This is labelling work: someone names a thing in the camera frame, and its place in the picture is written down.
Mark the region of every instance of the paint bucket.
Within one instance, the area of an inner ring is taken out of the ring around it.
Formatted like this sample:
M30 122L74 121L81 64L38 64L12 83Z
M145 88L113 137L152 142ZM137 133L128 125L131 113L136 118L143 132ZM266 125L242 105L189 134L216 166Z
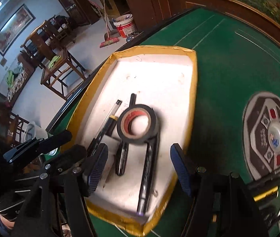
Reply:
M114 25L116 26L117 30L119 31L119 34L123 38L127 38L127 35L130 35L131 33L137 31L132 14L122 15L116 18L116 21L117 22L114 22Z

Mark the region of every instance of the green felt surface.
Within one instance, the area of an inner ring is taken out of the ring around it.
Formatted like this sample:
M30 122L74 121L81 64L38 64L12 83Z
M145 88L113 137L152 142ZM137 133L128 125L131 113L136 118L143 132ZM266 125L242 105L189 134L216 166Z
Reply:
M64 129L66 129L66 127L68 126L68 123L72 117L73 112L75 111L77 105L79 104L79 102L77 102L70 110L69 112L66 114L66 116L64 117L64 119L60 122L60 124L53 130L52 134L58 134L61 133Z
M177 45L197 52L198 85L189 156L209 171L238 172L250 182L243 156L242 114L256 92L269 91L280 97L280 49L247 25L204 9L183 16L142 44ZM278 210L280 190L273 203ZM177 184L154 231L161 237L180 236L190 205ZM93 216L92 222L99 236L109 232L122 236L114 226ZM270 236L277 234L275 226Z

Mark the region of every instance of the broom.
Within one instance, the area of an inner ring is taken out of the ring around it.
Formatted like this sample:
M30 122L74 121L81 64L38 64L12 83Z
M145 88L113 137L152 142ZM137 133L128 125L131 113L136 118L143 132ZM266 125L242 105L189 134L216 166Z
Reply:
M106 29L107 29L107 40L105 42L101 43L100 48L102 48L104 46L111 45L111 44L116 43L116 42L119 42L118 37L115 37L115 38L110 38L109 37L105 1L104 1L104 14L105 14Z

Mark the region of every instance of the screw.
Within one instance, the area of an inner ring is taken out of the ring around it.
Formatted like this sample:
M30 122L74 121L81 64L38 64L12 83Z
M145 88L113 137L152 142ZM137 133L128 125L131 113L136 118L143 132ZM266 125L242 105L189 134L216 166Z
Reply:
M74 169L72 169L73 173L79 173L82 169L79 166L76 166Z
M197 171L198 171L199 173L205 173L205 172L206 172L206 169L205 169L204 167L202 167L202 166L199 166L199 167L197 168Z
M48 177L48 174L47 173L42 173L40 175L40 179L46 179Z
M232 176L232 178L239 178L240 175L236 172L232 172L231 176Z

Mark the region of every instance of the red button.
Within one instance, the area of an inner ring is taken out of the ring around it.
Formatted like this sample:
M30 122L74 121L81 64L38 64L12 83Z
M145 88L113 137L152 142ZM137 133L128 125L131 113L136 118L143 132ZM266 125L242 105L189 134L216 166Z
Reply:
M271 114L272 119L276 118L276 112L274 109L270 109L270 114Z
M276 165L280 165L280 154L278 154L276 157Z

